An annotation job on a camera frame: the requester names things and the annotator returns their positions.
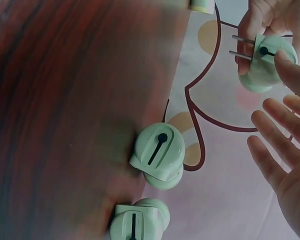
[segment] hand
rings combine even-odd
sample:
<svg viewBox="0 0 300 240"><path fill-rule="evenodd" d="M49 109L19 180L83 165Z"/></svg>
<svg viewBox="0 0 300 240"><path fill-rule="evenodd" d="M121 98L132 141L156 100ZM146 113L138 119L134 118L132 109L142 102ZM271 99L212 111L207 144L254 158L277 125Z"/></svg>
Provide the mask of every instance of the hand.
<svg viewBox="0 0 300 240"><path fill-rule="evenodd" d="M275 56L275 66L282 81L300 96L300 66L290 62L282 51ZM298 115L299 96L289 95L283 99L283 103ZM273 99L265 100L263 108L300 143L299 117ZM262 111L254 112L251 119L265 140L292 169L289 173L285 172L258 137L248 138L247 144L255 163L275 191L288 224L300 237L300 149Z"/></svg>
<svg viewBox="0 0 300 240"><path fill-rule="evenodd" d="M255 40L257 34L282 35L292 32L292 45L300 64L300 0L249 0L248 11L238 26L238 35ZM238 42L237 52L252 56L254 47ZM248 72L250 62L236 58L239 75Z"/></svg>

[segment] metal prong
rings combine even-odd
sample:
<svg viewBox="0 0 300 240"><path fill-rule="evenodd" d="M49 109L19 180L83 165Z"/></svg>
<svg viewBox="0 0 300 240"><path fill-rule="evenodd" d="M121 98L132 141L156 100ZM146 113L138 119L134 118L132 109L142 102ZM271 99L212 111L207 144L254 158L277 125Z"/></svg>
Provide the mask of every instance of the metal prong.
<svg viewBox="0 0 300 240"><path fill-rule="evenodd" d="M244 54L240 54L240 53L237 53L235 51L229 51L229 53L232 54L232 55L235 55L235 56L237 56L239 58L248 59L249 61L252 61L252 57L250 57L250 56L247 56L247 55L244 55Z"/></svg>
<svg viewBox="0 0 300 240"><path fill-rule="evenodd" d="M243 37L239 37L239 36L236 36L236 35L232 35L232 38L233 39L236 39L240 42L245 42L245 43L248 43L248 44L255 44L256 42L253 41L253 40L250 40L250 39L246 39L246 38L243 38Z"/></svg>

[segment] patterned fabric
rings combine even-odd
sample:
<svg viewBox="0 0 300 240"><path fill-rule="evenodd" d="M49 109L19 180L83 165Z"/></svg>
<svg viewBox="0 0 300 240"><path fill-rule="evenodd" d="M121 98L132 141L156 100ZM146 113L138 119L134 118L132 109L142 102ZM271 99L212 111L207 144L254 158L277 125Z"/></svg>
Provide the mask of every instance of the patterned fabric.
<svg viewBox="0 0 300 240"><path fill-rule="evenodd" d="M263 100L282 101L291 91L283 85L263 94L245 90L229 54L237 49L232 35L237 27L222 22L217 8L214 15L190 16L165 115L183 134L186 171L175 188L159 191L147 185L143 194L170 209L163 240L298 239L246 144L250 135L260 136L252 112L262 109Z"/></svg>

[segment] mint green plug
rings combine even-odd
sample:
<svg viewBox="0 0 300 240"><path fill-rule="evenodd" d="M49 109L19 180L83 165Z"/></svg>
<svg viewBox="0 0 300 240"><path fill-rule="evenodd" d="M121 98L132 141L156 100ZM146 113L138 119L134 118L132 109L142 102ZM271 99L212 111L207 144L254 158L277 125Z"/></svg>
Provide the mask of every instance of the mint green plug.
<svg viewBox="0 0 300 240"><path fill-rule="evenodd" d="M189 7L194 12L212 15L215 13L215 5L215 0L191 0Z"/></svg>
<svg viewBox="0 0 300 240"><path fill-rule="evenodd" d="M144 198L134 205L115 206L111 240L161 240L170 223L168 207L158 199Z"/></svg>
<svg viewBox="0 0 300 240"><path fill-rule="evenodd" d="M143 172L151 186L167 190L180 182L185 154L182 134L170 124L155 123L138 136L129 163Z"/></svg>
<svg viewBox="0 0 300 240"><path fill-rule="evenodd" d="M278 50L284 50L287 57L298 63L298 56L286 39L280 36L264 36L258 34L255 39L254 53L247 74L239 76L241 84L254 93L269 91L274 85L282 83L276 67L274 55Z"/></svg>

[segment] wooden surface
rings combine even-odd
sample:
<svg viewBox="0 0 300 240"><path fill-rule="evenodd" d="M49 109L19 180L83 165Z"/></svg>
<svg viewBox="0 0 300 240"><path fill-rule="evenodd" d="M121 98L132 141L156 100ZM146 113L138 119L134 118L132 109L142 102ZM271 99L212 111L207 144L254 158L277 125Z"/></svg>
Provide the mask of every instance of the wooden surface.
<svg viewBox="0 0 300 240"><path fill-rule="evenodd" d="M139 198L187 0L0 0L0 240L90 240Z"/></svg>

